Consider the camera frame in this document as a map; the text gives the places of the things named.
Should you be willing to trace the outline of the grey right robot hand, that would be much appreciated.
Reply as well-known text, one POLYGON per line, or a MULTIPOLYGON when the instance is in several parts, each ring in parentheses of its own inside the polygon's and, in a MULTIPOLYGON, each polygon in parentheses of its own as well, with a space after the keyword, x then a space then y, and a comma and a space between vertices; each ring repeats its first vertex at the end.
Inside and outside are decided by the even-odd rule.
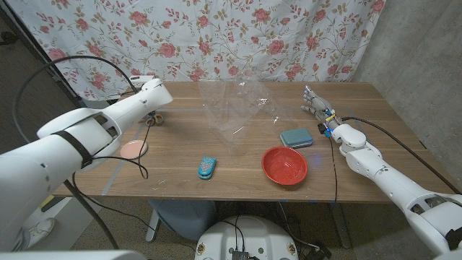
POLYGON ((318 96, 308 85, 305 85, 303 98, 305 104, 301 108, 312 113, 319 121, 321 125, 320 133, 324 134, 327 131, 333 131, 341 125, 341 119, 336 115, 331 104, 318 96))

